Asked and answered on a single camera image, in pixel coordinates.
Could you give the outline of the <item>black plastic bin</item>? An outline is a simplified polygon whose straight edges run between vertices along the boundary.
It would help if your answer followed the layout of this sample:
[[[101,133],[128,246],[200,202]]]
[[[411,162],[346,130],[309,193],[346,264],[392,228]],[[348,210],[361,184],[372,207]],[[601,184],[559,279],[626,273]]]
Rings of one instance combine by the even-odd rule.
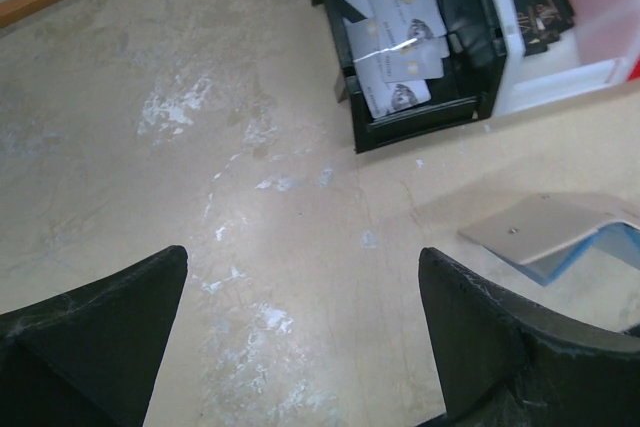
[[[507,68],[495,0],[311,0],[323,6],[368,152],[489,118]]]

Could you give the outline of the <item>silver VIP cards stack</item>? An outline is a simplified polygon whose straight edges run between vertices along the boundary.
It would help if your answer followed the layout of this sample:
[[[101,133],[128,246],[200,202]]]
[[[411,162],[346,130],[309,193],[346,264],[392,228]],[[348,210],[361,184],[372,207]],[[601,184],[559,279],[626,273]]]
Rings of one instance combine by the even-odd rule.
[[[343,0],[360,15],[344,20],[370,114],[379,119],[431,100],[444,77],[447,29],[437,0]]]

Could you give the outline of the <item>white plastic bin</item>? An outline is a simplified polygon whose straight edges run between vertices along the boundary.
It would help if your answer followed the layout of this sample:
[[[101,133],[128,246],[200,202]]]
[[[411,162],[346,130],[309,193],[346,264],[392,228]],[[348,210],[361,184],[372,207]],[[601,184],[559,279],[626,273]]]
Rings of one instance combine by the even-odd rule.
[[[574,26],[529,57],[513,0],[493,1],[507,52],[495,117],[624,83],[625,59],[639,55],[639,0],[570,0]]]

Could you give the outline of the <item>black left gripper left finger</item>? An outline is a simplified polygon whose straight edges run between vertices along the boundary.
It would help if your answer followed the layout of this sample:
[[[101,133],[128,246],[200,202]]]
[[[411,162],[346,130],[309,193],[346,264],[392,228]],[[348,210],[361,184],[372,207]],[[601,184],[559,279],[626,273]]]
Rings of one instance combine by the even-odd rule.
[[[2,314],[2,425],[143,425],[187,272],[169,246]]]

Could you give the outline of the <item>red plastic bin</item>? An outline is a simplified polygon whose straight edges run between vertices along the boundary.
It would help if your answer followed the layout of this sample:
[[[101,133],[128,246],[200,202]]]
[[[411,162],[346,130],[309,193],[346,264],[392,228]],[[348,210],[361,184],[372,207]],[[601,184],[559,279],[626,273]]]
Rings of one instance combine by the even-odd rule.
[[[640,56],[629,56],[625,61],[625,82],[638,79],[640,76]]]

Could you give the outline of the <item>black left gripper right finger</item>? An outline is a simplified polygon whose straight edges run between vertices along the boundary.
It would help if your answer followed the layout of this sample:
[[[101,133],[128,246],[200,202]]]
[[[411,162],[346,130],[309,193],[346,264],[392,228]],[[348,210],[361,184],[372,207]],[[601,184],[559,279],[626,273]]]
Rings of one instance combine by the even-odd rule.
[[[638,326],[569,318],[433,247],[418,282],[445,403],[427,425],[638,425]]]

